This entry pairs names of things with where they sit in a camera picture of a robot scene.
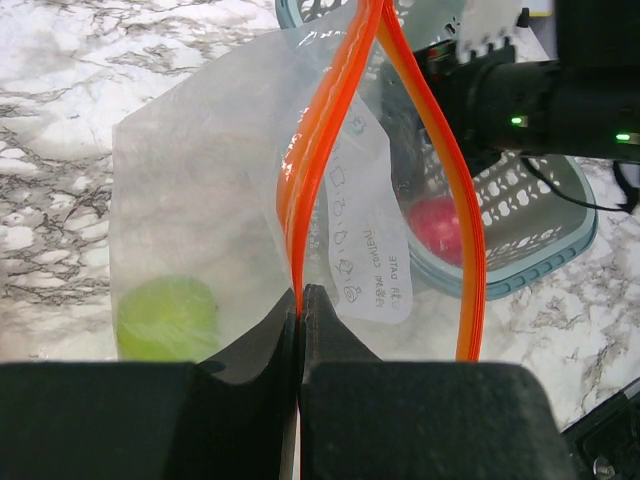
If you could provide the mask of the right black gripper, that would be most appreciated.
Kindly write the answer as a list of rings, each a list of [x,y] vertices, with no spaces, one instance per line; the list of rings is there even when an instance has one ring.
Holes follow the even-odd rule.
[[[639,160],[639,4],[557,1],[557,59],[519,62],[508,35],[528,24],[508,15],[497,39],[463,37],[415,51],[469,163],[504,151]]]

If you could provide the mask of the green apple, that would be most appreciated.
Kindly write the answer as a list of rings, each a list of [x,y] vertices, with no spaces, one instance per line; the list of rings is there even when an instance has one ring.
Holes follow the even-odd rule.
[[[127,291],[114,328],[122,360],[200,362],[220,347],[217,302],[191,276],[162,276]]]

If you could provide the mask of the red apple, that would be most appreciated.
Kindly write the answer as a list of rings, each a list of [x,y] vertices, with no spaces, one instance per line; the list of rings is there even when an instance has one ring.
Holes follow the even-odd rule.
[[[448,264],[462,265],[461,229],[453,200],[433,197],[414,203],[409,227],[420,243]]]

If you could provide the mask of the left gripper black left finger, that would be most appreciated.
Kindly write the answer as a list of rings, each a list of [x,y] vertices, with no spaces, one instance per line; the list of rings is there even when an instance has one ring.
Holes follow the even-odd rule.
[[[294,296],[200,363],[1,367],[5,479],[289,479]]]

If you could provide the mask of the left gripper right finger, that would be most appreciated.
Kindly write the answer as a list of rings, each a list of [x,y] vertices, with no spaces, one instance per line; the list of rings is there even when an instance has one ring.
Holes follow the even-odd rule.
[[[384,361],[304,293],[304,479],[573,479],[548,397],[509,363]]]

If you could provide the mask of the teal white plastic basket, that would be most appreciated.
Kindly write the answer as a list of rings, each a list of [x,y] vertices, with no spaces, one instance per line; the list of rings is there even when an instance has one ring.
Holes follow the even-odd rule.
[[[424,46],[436,40],[453,39],[456,33],[445,33],[445,26],[451,25],[449,32],[458,24],[457,15],[462,11],[464,1],[445,1],[440,7],[441,15],[425,24],[420,30],[418,16],[421,12],[435,9],[436,1],[399,1],[397,9],[405,23],[407,38],[411,45]],[[334,10],[346,1],[275,1],[275,11],[282,29],[300,27]],[[445,185],[444,171],[427,139],[424,127],[418,129],[420,120],[416,112],[401,124],[400,133],[409,132],[410,145],[405,148],[400,133],[392,133],[389,115],[381,113],[387,104],[374,99],[375,95],[387,88],[383,84],[380,67],[370,67],[371,75],[365,78],[362,87],[363,99],[373,113],[382,119],[388,132],[392,154],[398,153],[401,160],[416,163],[418,172],[424,167],[426,184],[423,187],[409,186],[407,182],[397,195],[401,207],[409,211],[413,204],[427,200],[451,200]],[[594,200],[591,186],[571,158],[551,156],[532,160],[550,180],[578,200]],[[523,166],[519,156],[509,152],[501,160],[474,179],[478,202],[484,223],[487,255],[487,289],[489,301],[504,298],[514,292],[541,280],[551,272],[561,268],[586,252],[594,241],[598,230],[598,214],[593,210],[570,204],[557,198],[540,180],[532,176]],[[407,240],[411,261],[411,275],[414,293],[429,288],[444,294],[460,297],[462,269],[453,260],[444,260],[422,244],[417,234],[407,226]]]

